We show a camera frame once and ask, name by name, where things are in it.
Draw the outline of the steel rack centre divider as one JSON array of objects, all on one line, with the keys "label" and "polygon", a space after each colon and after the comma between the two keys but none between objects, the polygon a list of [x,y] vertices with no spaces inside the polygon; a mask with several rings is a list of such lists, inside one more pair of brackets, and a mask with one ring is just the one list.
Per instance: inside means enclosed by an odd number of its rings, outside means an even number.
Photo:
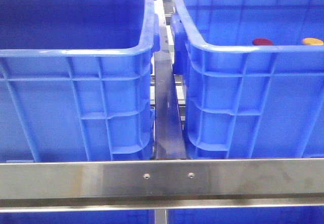
[{"label": "steel rack centre divider", "polygon": [[159,26],[160,50],[154,53],[155,144],[157,159],[186,159],[167,28]]}]

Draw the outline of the right blue plastic crate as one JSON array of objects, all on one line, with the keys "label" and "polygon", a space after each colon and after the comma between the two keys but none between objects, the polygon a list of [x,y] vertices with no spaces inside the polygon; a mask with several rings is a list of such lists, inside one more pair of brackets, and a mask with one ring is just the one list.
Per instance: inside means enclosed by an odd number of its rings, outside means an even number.
[{"label": "right blue plastic crate", "polygon": [[188,157],[322,157],[323,0],[174,1]]}]

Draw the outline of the red push button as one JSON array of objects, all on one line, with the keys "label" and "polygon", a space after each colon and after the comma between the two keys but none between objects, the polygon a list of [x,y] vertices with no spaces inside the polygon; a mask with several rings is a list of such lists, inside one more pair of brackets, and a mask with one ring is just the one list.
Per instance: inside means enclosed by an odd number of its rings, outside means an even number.
[{"label": "red push button", "polygon": [[273,42],[267,38],[256,38],[252,41],[255,46],[272,46]]}]

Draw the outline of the lower left blue crate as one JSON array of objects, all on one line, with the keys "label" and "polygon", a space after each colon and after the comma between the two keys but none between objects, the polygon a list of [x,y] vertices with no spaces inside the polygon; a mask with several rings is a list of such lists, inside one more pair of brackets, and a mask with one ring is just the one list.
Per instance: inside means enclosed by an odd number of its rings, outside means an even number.
[{"label": "lower left blue crate", "polygon": [[1,223],[154,223],[151,210],[1,213]]}]

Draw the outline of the left blue plastic crate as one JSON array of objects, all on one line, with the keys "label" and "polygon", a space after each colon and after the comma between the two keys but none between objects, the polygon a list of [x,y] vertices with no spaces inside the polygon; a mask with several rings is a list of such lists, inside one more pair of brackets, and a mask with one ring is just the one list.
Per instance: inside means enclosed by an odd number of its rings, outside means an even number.
[{"label": "left blue plastic crate", "polygon": [[154,0],[1,0],[1,162],[148,160]]}]

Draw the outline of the steel rack front rail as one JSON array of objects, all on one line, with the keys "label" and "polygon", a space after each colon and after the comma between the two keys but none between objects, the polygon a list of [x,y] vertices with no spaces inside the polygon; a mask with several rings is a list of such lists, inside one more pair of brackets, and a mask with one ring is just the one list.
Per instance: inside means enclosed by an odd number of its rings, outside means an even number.
[{"label": "steel rack front rail", "polygon": [[1,165],[1,212],[321,205],[321,158]]}]

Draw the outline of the blue plastic crate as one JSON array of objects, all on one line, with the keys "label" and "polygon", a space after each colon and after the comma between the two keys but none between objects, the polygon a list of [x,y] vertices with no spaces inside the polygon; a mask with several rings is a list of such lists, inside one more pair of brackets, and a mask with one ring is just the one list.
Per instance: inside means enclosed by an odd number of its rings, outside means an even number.
[{"label": "blue plastic crate", "polygon": [[174,1],[188,157],[322,157],[323,0]]},{"label": "blue plastic crate", "polygon": [[154,0],[1,0],[1,162],[148,160]]}]

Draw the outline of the lower right blue crate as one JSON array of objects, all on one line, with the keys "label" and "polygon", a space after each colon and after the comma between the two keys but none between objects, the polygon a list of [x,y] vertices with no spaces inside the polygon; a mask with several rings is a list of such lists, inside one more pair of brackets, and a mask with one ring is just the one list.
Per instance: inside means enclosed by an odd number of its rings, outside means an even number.
[{"label": "lower right blue crate", "polygon": [[323,207],[171,209],[169,223],[323,223]]}]

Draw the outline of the yellow push button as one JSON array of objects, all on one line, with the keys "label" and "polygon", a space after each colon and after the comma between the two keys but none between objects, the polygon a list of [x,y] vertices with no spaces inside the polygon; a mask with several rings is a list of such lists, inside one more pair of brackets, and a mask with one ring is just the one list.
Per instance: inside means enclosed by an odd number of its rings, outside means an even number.
[{"label": "yellow push button", "polygon": [[323,46],[324,41],[319,39],[319,38],[314,38],[314,37],[307,37],[302,40],[302,43],[304,45],[308,46]]}]

